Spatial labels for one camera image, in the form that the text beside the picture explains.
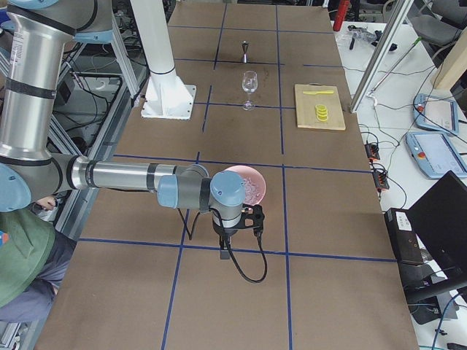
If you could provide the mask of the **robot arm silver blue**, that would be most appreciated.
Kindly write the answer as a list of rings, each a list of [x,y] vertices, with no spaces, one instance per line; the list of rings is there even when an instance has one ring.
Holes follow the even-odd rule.
[[[110,1],[10,1],[14,36],[1,116],[1,210],[21,209],[63,190],[108,188],[157,195],[160,205],[212,214],[220,256],[231,258],[231,236],[245,228],[240,175],[210,176],[200,165],[115,163],[53,154],[46,143],[67,42],[110,42]]]

